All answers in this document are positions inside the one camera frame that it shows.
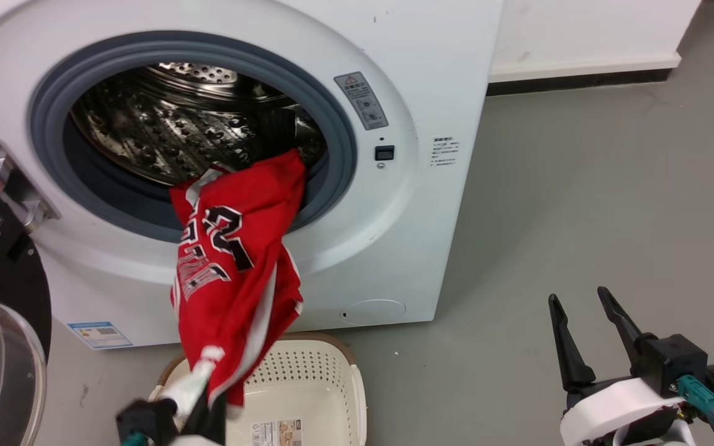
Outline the white front-load washing machine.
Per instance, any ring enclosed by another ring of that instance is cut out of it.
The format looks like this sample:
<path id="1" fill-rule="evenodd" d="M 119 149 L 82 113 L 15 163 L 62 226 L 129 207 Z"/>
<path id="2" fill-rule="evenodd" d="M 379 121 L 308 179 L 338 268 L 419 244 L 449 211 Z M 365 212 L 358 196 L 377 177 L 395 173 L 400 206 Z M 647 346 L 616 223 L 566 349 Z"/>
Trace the white front-load washing machine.
<path id="1" fill-rule="evenodd" d="M 345 195 L 314 223 L 290 226 L 283 240 L 305 299 L 292 330 L 349 327 L 340 311 L 371 299 L 401 302 L 401 323 L 431 321 L 503 9 L 504 0 L 0 0 L 0 140 L 61 214 L 27 231 L 52 318 L 67 328 L 109 321 L 133 347 L 179 340 L 169 293 L 180 237 L 139 236 L 77 205 L 43 167 L 27 131 L 38 85 L 71 54 L 113 37 L 179 30 L 289 60 L 335 97 L 355 132 Z M 366 131 L 334 81 L 357 71 L 388 127 Z M 429 167 L 438 136 L 458 138 L 456 164 Z M 375 161 L 377 145 L 394 145 L 394 160 Z"/>

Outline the grey warning sticker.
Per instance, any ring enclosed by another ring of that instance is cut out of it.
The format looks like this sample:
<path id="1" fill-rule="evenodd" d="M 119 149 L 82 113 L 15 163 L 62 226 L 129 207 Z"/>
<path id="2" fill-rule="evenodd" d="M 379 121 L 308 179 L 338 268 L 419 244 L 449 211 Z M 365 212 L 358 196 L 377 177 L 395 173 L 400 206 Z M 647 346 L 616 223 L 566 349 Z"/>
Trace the grey warning sticker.
<path id="1" fill-rule="evenodd" d="M 352 72 L 335 76 L 335 83 L 343 91 L 357 113 L 366 131 L 388 127 L 382 105 L 362 72 Z"/>

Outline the round filter cover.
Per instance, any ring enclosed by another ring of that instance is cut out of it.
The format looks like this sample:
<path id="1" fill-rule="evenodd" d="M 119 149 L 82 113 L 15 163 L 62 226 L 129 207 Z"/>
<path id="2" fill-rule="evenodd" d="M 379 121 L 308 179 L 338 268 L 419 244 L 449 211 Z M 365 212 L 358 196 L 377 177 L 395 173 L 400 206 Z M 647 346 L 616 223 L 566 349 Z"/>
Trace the round filter cover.
<path id="1" fill-rule="evenodd" d="M 371 299 L 343 308 L 340 319 L 352 326 L 391 325 L 403 322 L 406 307 L 398 301 Z"/>

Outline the cream plastic laundry basket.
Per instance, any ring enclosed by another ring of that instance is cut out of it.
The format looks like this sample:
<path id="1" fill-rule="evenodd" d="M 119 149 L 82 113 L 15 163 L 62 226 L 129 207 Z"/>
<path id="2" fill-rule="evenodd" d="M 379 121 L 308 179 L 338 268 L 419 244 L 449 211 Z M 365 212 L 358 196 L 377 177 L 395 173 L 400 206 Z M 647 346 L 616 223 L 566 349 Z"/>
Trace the cream plastic laundry basket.
<path id="1" fill-rule="evenodd" d="M 320 333 L 286 334 L 252 368 L 236 366 L 227 392 L 244 396 L 226 412 L 226 445 L 250 446 L 252 424 L 301 419 L 303 446 L 366 446 L 368 403 L 351 351 Z"/>

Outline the red basketball jersey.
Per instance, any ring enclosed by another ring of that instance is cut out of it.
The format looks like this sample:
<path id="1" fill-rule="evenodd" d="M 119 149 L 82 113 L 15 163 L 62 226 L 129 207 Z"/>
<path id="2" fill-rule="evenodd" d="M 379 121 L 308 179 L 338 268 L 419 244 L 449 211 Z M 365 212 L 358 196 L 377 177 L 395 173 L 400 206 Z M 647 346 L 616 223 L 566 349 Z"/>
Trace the red basketball jersey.
<path id="1" fill-rule="evenodd" d="M 213 164 L 171 187 L 183 225 L 170 301 L 190 367 L 210 367 L 209 404 L 230 417 L 245 383 L 300 315 L 301 280 L 283 245 L 305 192 L 298 150 L 244 170 Z"/>

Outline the grey rubber door gasket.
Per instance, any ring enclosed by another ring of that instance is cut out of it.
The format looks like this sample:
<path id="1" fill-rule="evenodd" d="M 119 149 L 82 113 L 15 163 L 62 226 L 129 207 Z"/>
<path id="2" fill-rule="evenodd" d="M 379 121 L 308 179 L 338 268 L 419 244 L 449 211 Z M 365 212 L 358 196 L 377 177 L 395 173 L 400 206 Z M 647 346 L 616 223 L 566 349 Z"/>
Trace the grey rubber door gasket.
<path id="1" fill-rule="evenodd" d="M 29 105 L 27 131 L 43 167 L 72 201 L 133 234 L 179 240 L 182 223 L 170 203 L 174 185 L 155 183 L 114 164 L 77 128 L 71 108 L 84 92 L 114 74 L 183 62 L 246 74 L 295 99 L 319 125 L 327 152 L 314 166 L 305 165 L 305 192 L 292 230 L 314 223 L 337 205 L 355 175 L 357 143 L 335 97 L 311 74 L 274 53 L 222 36 L 179 30 L 92 43 L 43 77 Z"/>

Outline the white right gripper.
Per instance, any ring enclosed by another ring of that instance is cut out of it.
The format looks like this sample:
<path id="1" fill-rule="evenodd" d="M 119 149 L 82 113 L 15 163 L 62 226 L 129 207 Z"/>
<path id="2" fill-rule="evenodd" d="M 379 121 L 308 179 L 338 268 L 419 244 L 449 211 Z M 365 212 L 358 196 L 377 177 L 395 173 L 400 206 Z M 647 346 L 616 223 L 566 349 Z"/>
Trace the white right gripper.
<path id="1" fill-rule="evenodd" d="M 597 295 L 607 319 L 617 328 L 631 376 L 639 376 L 642 367 L 642 345 L 658 339 L 653 333 L 642 332 L 605 286 L 598 286 Z M 577 392 L 591 386 L 596 379 L 580 354 L 569 327 L 568 316 L 556 294 L 548 297 L 553 339 L 558 356 L 563 389 Z M 564 446 L 696 446 L 686 421 L 677 418 L 681 397 L 663 398 L 640 378 L 627 379 L 591 395 L 568 409 L 561 420 L 559 432 Z M 645 419 L 657 421 L 671 415 L 668 427 L 654 434 L 635 432 Z"/>

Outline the small white text sticker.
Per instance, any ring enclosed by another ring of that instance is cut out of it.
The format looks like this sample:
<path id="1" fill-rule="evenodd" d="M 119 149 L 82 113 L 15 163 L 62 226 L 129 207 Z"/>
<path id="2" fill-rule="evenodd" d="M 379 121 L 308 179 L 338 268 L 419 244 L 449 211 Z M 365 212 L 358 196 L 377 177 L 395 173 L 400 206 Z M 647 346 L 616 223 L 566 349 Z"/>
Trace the small white text sticker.
<path id="1" fill-rule="evenodd" d="M 438 136 L 433 138 L 429 152 L 429 167 L 444 167 L 454 165 L 459 160 L 460 142 L 453 136 Z"/>

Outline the paper label on basket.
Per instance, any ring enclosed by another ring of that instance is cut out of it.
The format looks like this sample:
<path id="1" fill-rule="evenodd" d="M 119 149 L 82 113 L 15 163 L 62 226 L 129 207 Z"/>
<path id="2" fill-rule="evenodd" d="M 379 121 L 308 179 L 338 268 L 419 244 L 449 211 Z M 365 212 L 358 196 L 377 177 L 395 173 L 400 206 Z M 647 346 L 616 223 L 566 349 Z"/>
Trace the paper label on basket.
<path id="1" fill-rule="evenodd" d="M 301 419 L 255 422 L 250 446 L 303 446 Z"/>

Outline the chrome door hinge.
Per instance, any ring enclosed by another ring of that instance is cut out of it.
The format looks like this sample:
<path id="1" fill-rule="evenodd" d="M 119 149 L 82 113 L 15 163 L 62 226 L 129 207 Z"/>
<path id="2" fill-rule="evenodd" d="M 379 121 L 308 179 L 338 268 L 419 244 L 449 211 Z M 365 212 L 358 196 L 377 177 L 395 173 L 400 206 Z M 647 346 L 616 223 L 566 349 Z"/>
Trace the chrome door hinge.
<path id="1" fill-rule="evenodd" d="M 28 232 L 46 221 L 60 220 L 61 214 L 43 191 L 18 166 L 8 146 L 0 140 L 0 200 L 11 209 Z"/>

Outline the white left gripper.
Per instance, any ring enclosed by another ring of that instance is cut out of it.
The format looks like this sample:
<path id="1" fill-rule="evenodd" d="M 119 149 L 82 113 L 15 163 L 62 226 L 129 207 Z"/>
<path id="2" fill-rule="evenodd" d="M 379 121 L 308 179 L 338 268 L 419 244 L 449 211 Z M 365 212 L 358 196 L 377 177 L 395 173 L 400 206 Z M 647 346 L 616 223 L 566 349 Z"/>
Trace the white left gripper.
<path id="1" fill-rule="evenodd" d="M 193 406 L 180 435 L 169 446 L 222 446 L 226 445 L 227 393 L 213 399 L 207 390 Z"/>

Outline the stainless steel drum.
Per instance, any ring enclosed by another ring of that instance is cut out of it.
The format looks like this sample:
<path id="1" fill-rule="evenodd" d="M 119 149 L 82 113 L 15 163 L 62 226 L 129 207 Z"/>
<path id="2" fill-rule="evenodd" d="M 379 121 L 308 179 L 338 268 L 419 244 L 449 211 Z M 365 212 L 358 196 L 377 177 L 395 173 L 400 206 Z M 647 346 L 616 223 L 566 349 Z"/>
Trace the stainless steel drum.
<path id="1" fill-rule="evenodd" d="M 295 99 L 257 79 L 201 63 L 156 63 L 114 74 L 71 108 L 77 128 L 106 158 L 162 185 L 212 164 L 243 170 L 295 149 L 314 166 L 321 129 Z"/>

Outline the blue energy label sticker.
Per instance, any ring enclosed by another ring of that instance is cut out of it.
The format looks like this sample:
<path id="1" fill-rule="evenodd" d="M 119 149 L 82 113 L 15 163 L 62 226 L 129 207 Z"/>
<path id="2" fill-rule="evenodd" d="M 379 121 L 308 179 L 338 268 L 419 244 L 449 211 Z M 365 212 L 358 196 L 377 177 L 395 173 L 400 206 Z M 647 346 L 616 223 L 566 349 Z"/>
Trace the blue energy label sticker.
<path id="1" fill-rule="evenodd" d="M 109 321 L 71 323 L 68 328 L 93 349 L 129 348 L 134 345 Z"/>

